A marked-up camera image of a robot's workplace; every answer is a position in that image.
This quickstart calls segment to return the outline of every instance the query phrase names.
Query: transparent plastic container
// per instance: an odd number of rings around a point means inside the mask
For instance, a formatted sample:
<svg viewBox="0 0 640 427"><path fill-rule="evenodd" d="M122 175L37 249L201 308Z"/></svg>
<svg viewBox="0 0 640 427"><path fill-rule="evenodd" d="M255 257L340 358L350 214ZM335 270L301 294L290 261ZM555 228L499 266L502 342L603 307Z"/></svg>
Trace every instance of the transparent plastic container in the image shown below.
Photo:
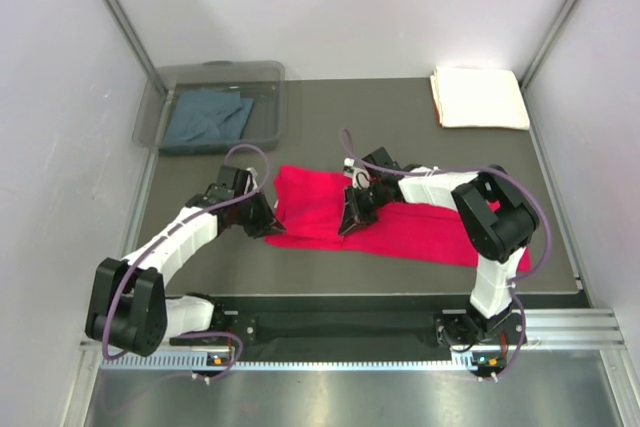
<svg viewBox="0 0 640 427"><path fill-rule="evenodd" d="M279 62L207 62L201 65L160 67L158 73L169 89L166 102L147 82L134 127L138 145L164 155L215 154L241 143L262 150L273 149L282 135L285 116L284 66ZM165 143L164 136L180 95L207 88L240 92L253 99L253 107L238 140Z"/></svg>

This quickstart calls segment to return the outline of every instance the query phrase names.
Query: red towel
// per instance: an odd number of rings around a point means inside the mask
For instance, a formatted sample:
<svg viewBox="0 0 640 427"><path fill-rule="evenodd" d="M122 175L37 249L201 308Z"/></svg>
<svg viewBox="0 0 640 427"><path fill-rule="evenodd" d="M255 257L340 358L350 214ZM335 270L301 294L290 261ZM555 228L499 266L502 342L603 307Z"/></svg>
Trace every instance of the red towel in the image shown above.
<svg viewBox="0 0 640 427"><path fill-rule="evenodd" d="M457 212L428 204L392 203L378 211L373 225L347 236L338 235L344 208L344 188L351 180L338 172L316 172L284 165L275 179L276 216L286 234L266 242L278 247L359 250L443 264L478 264ZM518 270L531 268L526 252Z"/></svg>

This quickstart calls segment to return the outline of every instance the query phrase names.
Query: blue cloth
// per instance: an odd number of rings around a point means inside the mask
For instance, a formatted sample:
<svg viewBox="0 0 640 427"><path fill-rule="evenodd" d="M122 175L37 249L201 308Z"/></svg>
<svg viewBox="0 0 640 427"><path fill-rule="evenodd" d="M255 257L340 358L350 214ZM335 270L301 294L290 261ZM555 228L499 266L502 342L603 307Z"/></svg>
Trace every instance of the blue cloth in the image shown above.
<svg viewBox="0 0 640 427"><path fill-rule="evenodd" d="M164 135L164 144L208 144L238 140L251 114L253 99L240 92L200 89L180 95Z"/></svg>

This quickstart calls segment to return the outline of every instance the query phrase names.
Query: stack of white cloth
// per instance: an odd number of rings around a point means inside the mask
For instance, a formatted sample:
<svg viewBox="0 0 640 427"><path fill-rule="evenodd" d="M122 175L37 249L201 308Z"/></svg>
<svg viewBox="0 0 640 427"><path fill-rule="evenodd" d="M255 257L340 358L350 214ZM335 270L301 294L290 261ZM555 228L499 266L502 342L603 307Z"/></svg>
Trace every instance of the stack of white cloth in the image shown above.
<svg viewBox="0 0 640 427"><path fill-rule="evenodd" d="M529 129L518 80L510 70L438 67L431 88L443 127Z"/></svg>

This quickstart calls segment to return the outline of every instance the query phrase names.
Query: white panel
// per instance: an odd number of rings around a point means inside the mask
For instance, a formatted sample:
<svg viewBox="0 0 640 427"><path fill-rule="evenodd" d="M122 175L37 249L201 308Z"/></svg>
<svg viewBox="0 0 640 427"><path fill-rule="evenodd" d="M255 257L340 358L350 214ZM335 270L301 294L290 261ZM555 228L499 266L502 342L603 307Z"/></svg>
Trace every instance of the white panel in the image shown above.
<svg viewBox="0 0 640 427"><path fill-rule="evenodd" d="M583 0L527 97L589 284L640 369L638 32L638 0Z"/></svg>
<svg viewBox="0 0 640 427"><path fill-rule="evenodd" d="M61 414L96 265L144 160L141 69L101 0L0 0L2 425Z"/></svg>
<svg viewBox="0 0 640 427"><path fill-rule="evenodd" d="M278 60L290 78L522 75L562 0L121 0L157 65Z"/></svg>

